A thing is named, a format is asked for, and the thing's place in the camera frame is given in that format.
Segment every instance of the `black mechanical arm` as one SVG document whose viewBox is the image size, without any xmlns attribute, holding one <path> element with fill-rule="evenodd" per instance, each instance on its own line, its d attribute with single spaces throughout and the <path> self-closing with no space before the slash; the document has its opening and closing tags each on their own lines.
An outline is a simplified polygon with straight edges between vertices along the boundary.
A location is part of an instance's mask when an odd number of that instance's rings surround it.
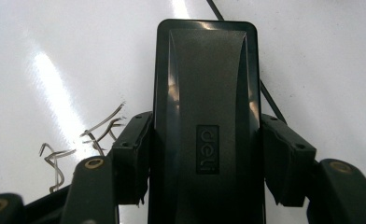
<svg viewBox="0 0 366 224">
<path fill-rule="evenodd" d="M 366 178 L 261 114 L 257 34 L 247 22 L 164 21 L 154 109 L 131 119 L 106 156 L 81 161 L 72 184 L 23 205 L 0 194 L 0 224 L 118 223 L 144 202 L 148 223 L 265 223 L 276 203 L 310 203 L 310 224 L 366 223 Z"/>
</svg>

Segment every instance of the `black plastic casing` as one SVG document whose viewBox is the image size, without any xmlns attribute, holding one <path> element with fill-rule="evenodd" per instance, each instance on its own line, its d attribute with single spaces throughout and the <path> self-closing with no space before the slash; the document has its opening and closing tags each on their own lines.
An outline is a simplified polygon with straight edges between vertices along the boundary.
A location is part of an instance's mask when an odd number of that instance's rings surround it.
<svg viewBox="0 0 366 224">
<path fill-rule="evenodd" d="M 158 28 L 149 223 L 263 223 L 256 28 Z"/>
</svg>

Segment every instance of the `cord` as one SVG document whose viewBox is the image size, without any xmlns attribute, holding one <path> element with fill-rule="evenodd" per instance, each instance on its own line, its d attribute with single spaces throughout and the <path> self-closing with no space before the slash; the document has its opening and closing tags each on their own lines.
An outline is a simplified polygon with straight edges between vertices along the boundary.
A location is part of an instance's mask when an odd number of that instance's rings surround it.
<svg viewBox="0 0 366 224">
<path fill-rule="evenodd" d="M 206 2 L 209 4 L 209 6 L 212 8 L 213 13 L 215 13 L 215 16 L 218 18 L 219 21 L 224 21 L 223 16 L 221 15 L 220 11 L 216 7 L 213 0 L 206 0 Z M 282 112 L 279 110 L 279 107 L 276 105 L 273 97 L 271 94 L 267 91 L 267 88 L 265 87 L 264 83 L 260 80 L 260 90 L 262 94 L 264 95 L 265 99 L 267 100 L 268 104 L 270 104 L 270 107 L 273 109 L 276 117 L 280 120 L 282 120 L 285 124 L 286 120 L 282 115 Z"/>
</svg>

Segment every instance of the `black cable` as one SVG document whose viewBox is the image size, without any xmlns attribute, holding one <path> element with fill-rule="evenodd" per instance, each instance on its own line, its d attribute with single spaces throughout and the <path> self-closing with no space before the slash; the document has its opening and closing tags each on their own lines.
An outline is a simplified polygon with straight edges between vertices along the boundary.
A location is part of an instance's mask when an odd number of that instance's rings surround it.
<svg viewBox="0 0 366 224">
<path fill-rule="evenodd" d="M 210 8 L 212 8 L 213 13 L 215 13 L 215 16 L 218 18 L 218 20 L 224 21 L 223 16 L 221 15 L 220 11 L 216 7 L 213 0 L 206 0 L 206 2 L 209 4 Z M 265 99 L 267 100 L 268 104 L 270 104 L 270 107 L 273 109 L 276 117 L 279 118 L 280 120 L 282 120 L 285 124 L 287 124 L 285 118 L 282 115 L 282 112 L 279 110 L 279 107 L 276 105 L 273 97 L 267 91 L 267 88 L 265 88 L 265 85 L 264 85 L 264 83 L 262 83 L 262 81 L 260 81 L 260 90 L 261 90 L 262 94 L 264 95 Z"/>
</svg>

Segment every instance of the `embossed logo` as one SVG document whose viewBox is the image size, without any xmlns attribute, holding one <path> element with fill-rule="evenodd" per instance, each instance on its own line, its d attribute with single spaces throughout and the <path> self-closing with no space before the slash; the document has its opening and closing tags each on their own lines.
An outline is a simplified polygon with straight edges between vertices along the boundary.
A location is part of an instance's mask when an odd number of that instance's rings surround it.
<svg viewBox="0 0 366 224">
<path fill-rule="evenodd" d="M 218 174 L 218 126 L 197 126 L 197 174 Z"/>
</svg>

